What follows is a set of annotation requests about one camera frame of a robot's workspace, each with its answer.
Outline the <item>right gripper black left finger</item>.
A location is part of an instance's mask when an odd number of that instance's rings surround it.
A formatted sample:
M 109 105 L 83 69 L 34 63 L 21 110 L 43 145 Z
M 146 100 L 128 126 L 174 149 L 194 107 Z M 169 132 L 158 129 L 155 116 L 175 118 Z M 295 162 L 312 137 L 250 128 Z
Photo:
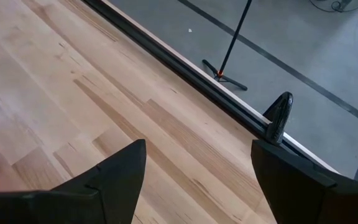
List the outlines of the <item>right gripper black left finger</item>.
M 130 223 L 144 181 L 146 142 L 138 139 L 55 187 L 73 194 L 58 203 L 52 223 Z

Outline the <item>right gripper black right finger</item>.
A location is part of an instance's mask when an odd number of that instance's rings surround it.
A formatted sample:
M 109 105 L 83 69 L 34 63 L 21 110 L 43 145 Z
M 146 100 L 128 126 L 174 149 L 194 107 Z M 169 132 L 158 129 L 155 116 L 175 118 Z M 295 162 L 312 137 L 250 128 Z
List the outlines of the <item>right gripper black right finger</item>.
M 263 140 L 252 165 L 277 223 L 358 224 L 358 181 Z

